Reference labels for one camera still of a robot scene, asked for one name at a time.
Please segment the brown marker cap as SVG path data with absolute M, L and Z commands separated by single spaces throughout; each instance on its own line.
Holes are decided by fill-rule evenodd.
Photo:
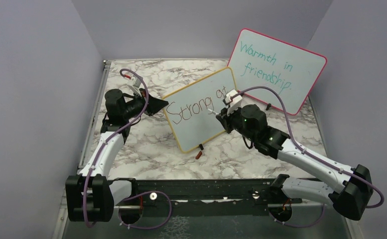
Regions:
M 203 152 L 199 151 L 198 154 L 196 155 L 195 159 L 199 159 L 202 156 Z

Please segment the yellow framed whiteboard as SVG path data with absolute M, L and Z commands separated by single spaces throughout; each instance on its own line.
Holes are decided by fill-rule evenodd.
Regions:
M 225 67 L 163 97 L 169 102 L 164 114 L 182 152 L 190 152 L 224 132 L 207 109 L 220 113 L 226 107 L 225 94 L 236 88 L 232 69 Z

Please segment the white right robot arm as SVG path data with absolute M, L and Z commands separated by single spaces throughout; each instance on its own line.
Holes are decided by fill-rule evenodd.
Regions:
M 227 133 L 237 131 L 259 153 L 290 163 L 316 177 L 306 182 L 291 176 L 278 176 L 270 188 L 270 198 L 281 203 L 287 198 L 308 199 L 333 206 L 337 213 L 354 221 L 362 218 L 374 192 L 367 167 L 338 163 L 293 142 L 293 138 L 267 124 L 266 114 L 257 105 L 239 107 L 216 114 Z

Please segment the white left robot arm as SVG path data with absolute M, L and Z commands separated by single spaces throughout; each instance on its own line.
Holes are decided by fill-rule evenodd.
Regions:
M 133 204 L 138 190 L 131 181 L 114 183 L 107 179 L 118 152 L 129 136 L 130 127 L 143 114 L 152 116 L 164 109 L 168 101 L 155 98 L 145 89 L 134 95 L 112 89 L 105 93 L 106 115 L 102 120 L 101 139 L 91 159 L 65 183 L 68 218 L 72 222 L 108 222 L 114 207 L 121 201 Z

